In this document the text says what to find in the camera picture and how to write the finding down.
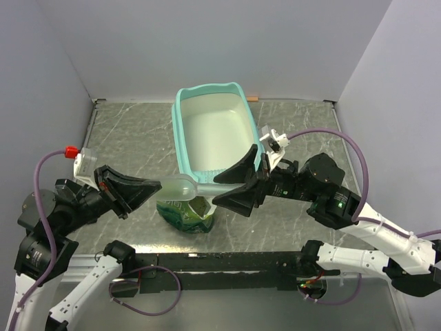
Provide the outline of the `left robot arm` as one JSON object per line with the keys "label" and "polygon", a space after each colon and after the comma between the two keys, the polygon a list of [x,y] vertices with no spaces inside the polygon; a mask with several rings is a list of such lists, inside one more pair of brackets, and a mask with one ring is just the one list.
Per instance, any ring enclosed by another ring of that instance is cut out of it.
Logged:
{"label": "left robot arm", "polygon": [[115,240],[71,294],[52,306],[79,246],[68,235],[109,211],[125,219],[162,188],[160,181],[125,176],[106,165],[92,178],[95,186],[59,179],[53,191],[36,187],[24,201],[18,223],[26,235],[14,265],[15,293],[7,330],[73,330],[93,297],[115,278],[134,273],[134,248]]}

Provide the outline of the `clear plastic scoop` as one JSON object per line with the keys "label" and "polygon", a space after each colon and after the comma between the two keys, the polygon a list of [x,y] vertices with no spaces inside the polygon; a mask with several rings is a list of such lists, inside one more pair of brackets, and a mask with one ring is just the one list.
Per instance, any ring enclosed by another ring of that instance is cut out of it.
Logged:
{"label": "clear plastic scoop", "polygon": [[199,183],[186,174],[158,179],[162,188],[153,195],[159,201],[190,201],[195,197],[214,198],[242,186],[239,184]]}

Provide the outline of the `green litter bag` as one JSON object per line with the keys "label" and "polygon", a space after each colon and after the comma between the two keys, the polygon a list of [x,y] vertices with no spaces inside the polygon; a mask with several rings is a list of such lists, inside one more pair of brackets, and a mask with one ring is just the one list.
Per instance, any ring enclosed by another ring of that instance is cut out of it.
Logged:
{"label": "green litter bag", "polygon": [[157,201],[158,214],[172,227],[188,234],[208,233],[214,226],[216,206],[212,198],[195,197],[190,201]]}

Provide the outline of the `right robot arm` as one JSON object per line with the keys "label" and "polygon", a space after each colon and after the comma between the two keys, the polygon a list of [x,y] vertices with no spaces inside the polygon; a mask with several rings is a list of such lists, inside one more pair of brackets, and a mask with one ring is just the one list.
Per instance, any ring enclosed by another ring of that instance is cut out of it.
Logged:
{"label": "right robot arm", "polygon": [[215,183],[237,187],[214,197],[215,205],[244,217],[278,197],[310,204],[307,214],[321,225],[350,234],[371,246],[369,250],[342,248],[308,240],[294,264],[300,277],[357,272],[389,281],[413,297],[425,297],[440,289],[440,241],[419,238],[376,212],[360,196],[343,186],[345,171],[327,154],[309,158],[303,167],[282,159],[270,167],[269,157],[252,146],[232,167],[215,176]]}

